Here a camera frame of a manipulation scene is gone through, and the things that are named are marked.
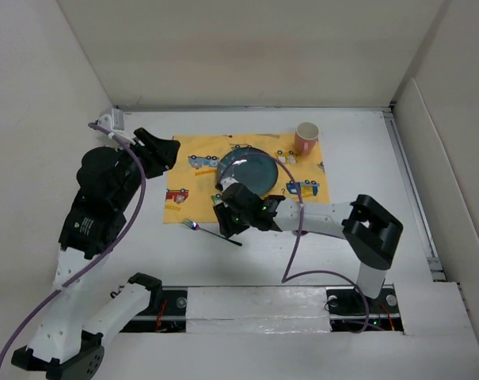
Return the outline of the yellow cartoon print cloth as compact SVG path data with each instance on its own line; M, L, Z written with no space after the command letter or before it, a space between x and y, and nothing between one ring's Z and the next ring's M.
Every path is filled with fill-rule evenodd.
M179 223L188 218L200 223L216 221L213 206L221 199L216 188L222 160L236 150L258 149L280 160L293 175L306 202L330 201L321 147L316 144L306 156L295 150L295 135L176 135L181 143L177 163L169 171L163 222Z

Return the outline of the iridescent fork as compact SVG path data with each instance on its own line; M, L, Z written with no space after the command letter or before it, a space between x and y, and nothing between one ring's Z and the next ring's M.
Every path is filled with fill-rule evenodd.
M214 232L212 232L212 231L210 231L210 230L207 230L207 229L201 227L197 222L194 222L194 221L192 221L192 220L190 220L190 219L188 219L188 218L184 218L182 223L183 223L185 226L187 226L189 229L191 229L191 230L194 230L194 231L203 231L204 233L207 233L207 234L210 234L210 235L212 235L212 236L214 236L214 237L220 238L220 239L222 239L222 240L224 240L224 241L227 241L227 242L229 242L229 243L231 243L231 244L233 244L233 245L242 246L242 243L241 243L241 242L231 240L231 239L229 239L229 238L227 238L227 237L224 237L224 236L222 236L222 235L220 235L220 234L217 234L217 233L214 233Z

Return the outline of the pink cup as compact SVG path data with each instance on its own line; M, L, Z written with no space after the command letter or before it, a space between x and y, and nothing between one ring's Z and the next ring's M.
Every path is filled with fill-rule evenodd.
M295 129L294 147L299 155L307 155L315 147L318 137L319 128L314 123L303 122Z

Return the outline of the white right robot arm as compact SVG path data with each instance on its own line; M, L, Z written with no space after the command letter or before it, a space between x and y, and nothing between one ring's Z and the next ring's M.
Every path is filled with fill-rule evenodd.
M360 262L359 287L352 292L352 302L363 312L380 303L380 291L404 229L396 217L364 194L347 203L300 203L278 195L262 199L243 184L233 183L213 210L220 233L227 238L254 227L306 231L347 241Z

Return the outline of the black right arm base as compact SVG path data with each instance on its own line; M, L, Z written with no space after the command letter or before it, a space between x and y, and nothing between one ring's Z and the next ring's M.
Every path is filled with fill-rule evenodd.
M365 304L352 287L328 287L324 309L329 313L332 333L357 333L364 325ZM366 331L403 332L401 312L393 286L384 286L377 298L366 298L369 319Z

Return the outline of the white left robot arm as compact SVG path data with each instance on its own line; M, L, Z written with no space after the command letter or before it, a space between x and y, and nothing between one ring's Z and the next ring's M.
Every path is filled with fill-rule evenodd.
M59 236L58 266L49 296L21 323L47 312L36 335L13 352L11 363L40 371L48 379L91 379L101 365L105 345L137 314L164 310L162 282L136 273L123 290L93 317L91 292L109 254L125 237L143 205L146 183L172 169L181 147L139 128L134 139L91 123L118 143L100 146L82 158L79 190Z

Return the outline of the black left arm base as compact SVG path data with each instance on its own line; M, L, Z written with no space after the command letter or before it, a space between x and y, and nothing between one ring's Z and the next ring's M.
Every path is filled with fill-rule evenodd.
M136 315L121 330L122 333L185 333L188 289L165 287L160 307Z

